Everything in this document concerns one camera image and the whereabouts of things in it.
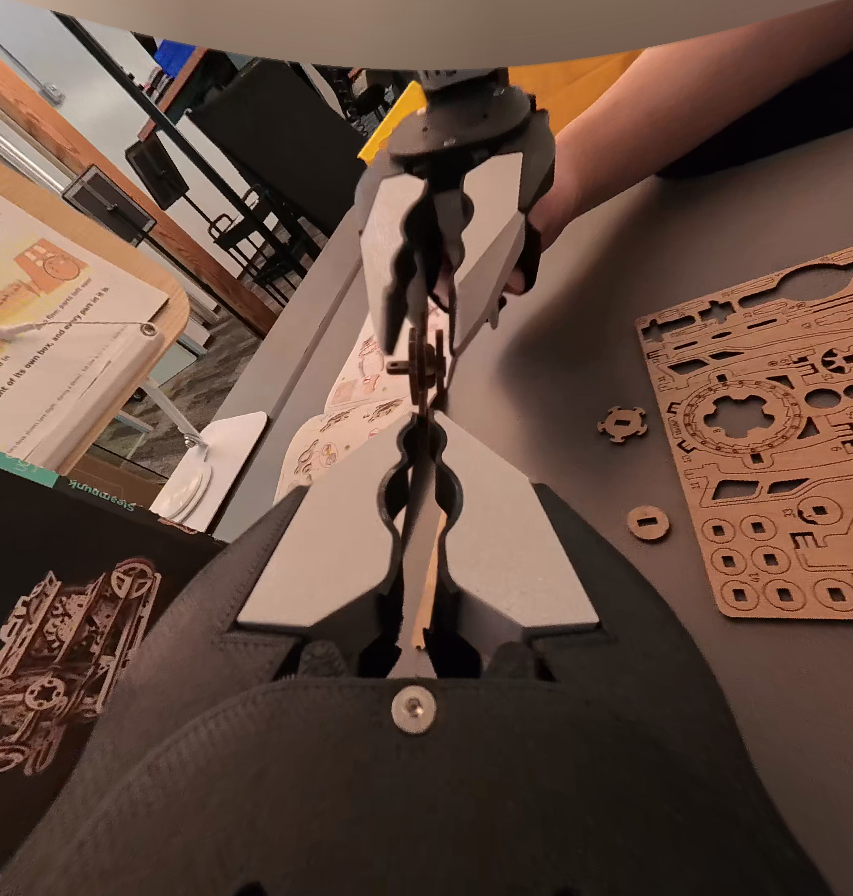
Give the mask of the wooden gear assembly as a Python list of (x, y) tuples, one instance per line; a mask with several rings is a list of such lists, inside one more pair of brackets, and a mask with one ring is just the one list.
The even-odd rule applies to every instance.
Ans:
[(387, 375), (408, 379), (411, 401), (420, 418), (428, 415), (433, 399), (442, 399), (446, 394), (448, 362), (444, 349), (443, 330), (435, 330), (434, 342), (430, 342), (426, 329), (412, 328), (408, 358), (386, 363)]

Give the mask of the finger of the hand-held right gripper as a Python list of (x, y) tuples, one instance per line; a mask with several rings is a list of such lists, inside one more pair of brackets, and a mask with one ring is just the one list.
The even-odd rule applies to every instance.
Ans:
[(383, 179), (361, 235), (369, 313), (385, 355), (395, 353), (404, 321), (417, 323), (427, 311), (421, 258), (405, 230), (426, 188), (423, 180), (411, 174)]
[(464, 177), (473, 214), (461, 234), (464, 254), (453, 275), (453, 355), (462, 355), (486, 322), (497, 325), (501, 293), (525, 244), (522, 164), (522, 152), (494, 155)]

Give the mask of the yellow panel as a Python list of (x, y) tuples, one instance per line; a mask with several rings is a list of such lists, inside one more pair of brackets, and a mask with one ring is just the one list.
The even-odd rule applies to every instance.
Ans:
[[(536, 97), (537, 106), (549, 113), (552, 133), (557, 134), (596, 102), (641, 53), (632, 50), (566, 62), (511, 66), (510, 83)], [(365, 164), (372, 163), (402, 119), (424, 107), (423, 88), (413, 82), (392, 105), (357, 158)]]

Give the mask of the black model kit box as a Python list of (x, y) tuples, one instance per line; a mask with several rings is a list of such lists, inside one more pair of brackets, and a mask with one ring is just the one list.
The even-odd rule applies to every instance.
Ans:
[(0, 452), (0, 869), (163, 612), (226, 544)]

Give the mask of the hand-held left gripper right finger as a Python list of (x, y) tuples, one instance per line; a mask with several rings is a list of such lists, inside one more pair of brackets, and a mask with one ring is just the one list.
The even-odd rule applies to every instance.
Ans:
[(436, 547), (428, 657), (438, 678), (478, 678), (500, 647), (600, 625), (529, 478), (441, 411), (429, 425)]

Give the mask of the white stand base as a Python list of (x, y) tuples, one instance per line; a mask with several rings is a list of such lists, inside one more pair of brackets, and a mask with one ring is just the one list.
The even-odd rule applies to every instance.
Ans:
[(150, 511), (164, 521), (205, 532), (225, 501), (268, 423), (263, 411), (216, 420), (201, 430), (167, 398), (149, 377), (144, 388), (182, 434), (187, 448)]

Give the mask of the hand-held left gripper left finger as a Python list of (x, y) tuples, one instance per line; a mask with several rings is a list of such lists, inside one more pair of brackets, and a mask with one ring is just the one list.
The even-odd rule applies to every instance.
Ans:
[(338, 648), (354, 674), (396, 666), (403, 622), (402, 531), (421, 425), (406, 413), (312, 485), (236, 623)]

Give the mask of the model instruction booklet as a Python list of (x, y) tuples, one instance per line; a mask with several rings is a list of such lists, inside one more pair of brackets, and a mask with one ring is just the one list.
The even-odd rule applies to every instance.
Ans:
[(274, 504), (296, 487), (309, 486), (397, 418), (413, 412), (407, 375), (391, 375), (391, 361), (409, 358), (411, 324), (404, 322), (397, 350), (385, 355), (369, 316), (327, 397), (324, 410), (306, 421), (290, 442)]

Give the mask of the instruction sheet on stand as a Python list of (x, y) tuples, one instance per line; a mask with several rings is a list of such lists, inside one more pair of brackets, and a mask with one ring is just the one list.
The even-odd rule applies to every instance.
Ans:
[(76, 428), (77, 433), (67, 438), (51, 439), (51, 447), (42, 452), (42, 460), (59, 461), (59, 464), (42, 466), (35, 462), (34, 457), (19, 458), (66, 472), (96, 440), (132, 393), (143, 384), (158, 360), (175, 342), (188, 320), (189, 301), (183, 287), (158, 263), (1, 162), (0, 195), (76, 244), (162, 290), (168, 297), (166, 304), (152, 320), (158, 330), (155, 344), (146, 346), (139, 360), (113, 361), (94, 382), (94, 391), (88, 392), (78, 404), (77, 409), (82, 415)]

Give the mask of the person's right forearm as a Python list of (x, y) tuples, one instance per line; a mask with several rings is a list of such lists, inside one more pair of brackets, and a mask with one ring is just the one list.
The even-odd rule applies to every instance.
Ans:
[(738, 28), (645, 50), (559, 132), (550, 191), (573, 197), (576, 219), (851, 50), (853, 22), (847, 33)]

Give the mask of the black framed box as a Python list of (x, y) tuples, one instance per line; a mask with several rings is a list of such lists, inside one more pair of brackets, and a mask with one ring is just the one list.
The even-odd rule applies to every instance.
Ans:
[(124, 155), (160, 209), (169, 210), (187, 195), (189, 185), (156, 132), (130, 145)]
[(62, 199), (134, 247), (143, 244), (155, 226), (154, 217), (96, 164), (65, 187)]

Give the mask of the thin wooden stick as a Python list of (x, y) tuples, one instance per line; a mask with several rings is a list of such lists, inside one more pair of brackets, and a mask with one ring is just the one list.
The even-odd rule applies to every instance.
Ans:
[(424, 653), (426, 650), (424, 634), (432, 626), (432, 611), (439, 574), (440, 537), (443, 534), (446, 522), (447, 514), (444, 510), (440, 510), (435, 538), (432, 543), (432, 552), (425, 574), (421, 599), (414, 616), (413, 631), (411, 635), (411, 646), (415, 651), (420, 653)]

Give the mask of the blue bin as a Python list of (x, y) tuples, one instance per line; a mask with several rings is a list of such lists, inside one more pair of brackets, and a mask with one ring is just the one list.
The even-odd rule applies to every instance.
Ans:
[(208, 52), (208, 49), (194, 47), (179, 41), (163, 39), (158, 44), (154, 53), (154, 60), (162, 71), (170, 78), (174, 79), (183, 70), (186, 64), (194, 58), (194, 54), (199, 53), (202, 56)]

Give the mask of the round slotted wooden washer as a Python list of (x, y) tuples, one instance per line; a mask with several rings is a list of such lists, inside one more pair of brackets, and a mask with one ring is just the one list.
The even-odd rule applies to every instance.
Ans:
[(626, 515), (626, 525), (634, 537), (644, 542), (657, 542), (670, 532), (668, 514), (655, 505), (639, 505)]

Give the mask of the wooden ledge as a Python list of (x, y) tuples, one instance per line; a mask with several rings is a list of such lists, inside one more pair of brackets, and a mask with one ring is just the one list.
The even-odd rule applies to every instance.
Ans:
[(276, 322), (275, 312), (224, 268), (144, 190), (133, 183), (62, 114), (0, 60), (0, 113), (29, 136), (71, 175), (98, 167), (155, 221), (152, 241), (197, 285), (210, 293), (247, 329), (263, 339)]

